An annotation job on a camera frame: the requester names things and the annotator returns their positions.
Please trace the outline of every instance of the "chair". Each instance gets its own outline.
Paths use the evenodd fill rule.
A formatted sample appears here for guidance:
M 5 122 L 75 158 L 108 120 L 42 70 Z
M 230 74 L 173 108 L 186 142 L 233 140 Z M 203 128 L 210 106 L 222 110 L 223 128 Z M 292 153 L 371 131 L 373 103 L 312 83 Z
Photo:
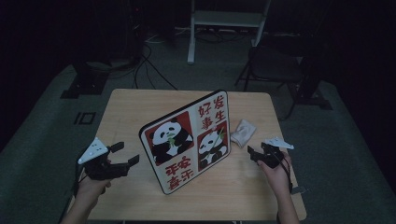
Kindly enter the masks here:
M 247 63 L 235 81 L 245 80 L 244 91 L 249 81 L 269 81 L 287 84 L 292 97 L 292 105 L 287 119 L 304 92 L 304 81 L 310 68 L 323 53 L 323 44 L 311 36 L 274 34 L 265 35 L 256 47 L 249 50 Z

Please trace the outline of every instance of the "dark green floor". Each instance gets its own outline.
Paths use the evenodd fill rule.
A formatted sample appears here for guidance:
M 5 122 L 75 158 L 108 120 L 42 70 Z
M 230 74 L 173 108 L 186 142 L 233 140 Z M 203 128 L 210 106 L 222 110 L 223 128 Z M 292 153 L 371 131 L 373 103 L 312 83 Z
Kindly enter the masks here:
M 188 43 L 186 35 L 174 46 L 150 43 L 149 59 L 180 90 L 242 90 L 242 83 L 233 83 L 246 61 L 249 38 L 217 45 L 197 42 L 193 65 L 187 64 Z M 134 85 L 133 73 L 116 72 L 101 95 L 60 99 L 74 77 L 67 67 L 52 81 L 0 154 L 0 223 L 58 222 L 71 195 L 77 156 L 94 138 L 112 90 Z M 140 68 L 137 84 L 172 89 L 149 65 L 147 73 L 145 65 Z M 285 140 L 296 147 L 290 155 L 299 185 L 309 189 L 303 194 L 303 223 L 396 223 L 396 197 L 336 88 L 323 82 L 319 89 L 333 110 L 297 105 L 280 122 Z M 277 91 L 276 85 L 256 82 L 248 90 L 269 92 L 279 116 L 290 106 L 286 88 Z M 78 113 L 94 114 L 92 124 L 75 124 Z

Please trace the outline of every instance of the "panda face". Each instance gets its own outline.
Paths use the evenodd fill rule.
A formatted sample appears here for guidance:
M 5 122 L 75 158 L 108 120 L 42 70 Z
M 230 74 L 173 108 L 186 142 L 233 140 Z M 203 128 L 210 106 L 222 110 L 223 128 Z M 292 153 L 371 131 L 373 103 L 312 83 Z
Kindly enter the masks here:
M 170 138 L 174 138 L 181 131 L 181 125 L 177 122 L 168 121 L 155 130 L 152 135 L 152 143 L 159 145 L 167 142 Z
M 203 154 L 204 152 L 210 151 L 210 149 L 218 146 L 220 143 L 221 139 L 219 139 L 217 132 L 209 133 L 202 139 L 201 145 L 199 146 L 199 153 Z

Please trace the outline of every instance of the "wooden tabletop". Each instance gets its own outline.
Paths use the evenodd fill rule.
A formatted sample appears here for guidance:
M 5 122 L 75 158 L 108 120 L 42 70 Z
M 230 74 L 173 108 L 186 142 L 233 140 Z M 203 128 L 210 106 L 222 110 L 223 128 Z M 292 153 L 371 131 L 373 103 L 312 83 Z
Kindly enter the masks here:
M 232 143 L 228 157 L 170 195 L 165 195 L 143 149 L 139 130 L 207 94 L 208 91 L 114 90 L 97 137 L 107 146 L 124 142 L 110 153 L 112 163 L 140 154 L 128 176 L 114 179 L 89 219 L 98 220 L 274 220 L 276 198 L 247 146 Z M 265 138 L 281 137 L 271 97 L 266 93 L 229 92 L 230 131 L 241 119 L 257 130 L 247 145 L 260 149 Z M 291 181 L 297 181 L 291 169 Z M 292 196 L 299 219 L 306 211 L 300 194 Z

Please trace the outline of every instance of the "panda illustration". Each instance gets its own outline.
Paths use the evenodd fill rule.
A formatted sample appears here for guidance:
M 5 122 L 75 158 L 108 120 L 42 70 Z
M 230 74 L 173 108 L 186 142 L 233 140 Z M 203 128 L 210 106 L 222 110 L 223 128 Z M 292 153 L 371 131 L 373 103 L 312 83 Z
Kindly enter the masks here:
M 165 122 L 149 137 L 152 139 L 152 154 L 157 163 L 164 163 L 186 151 L 192 144 L 192 136 L 181 127 L 177 118 Z
M 201 169 L 221 158 L 227 152 L 227 146 L 223 143 L 222 130 L 207 134 L 202 139 L 198 152 Z

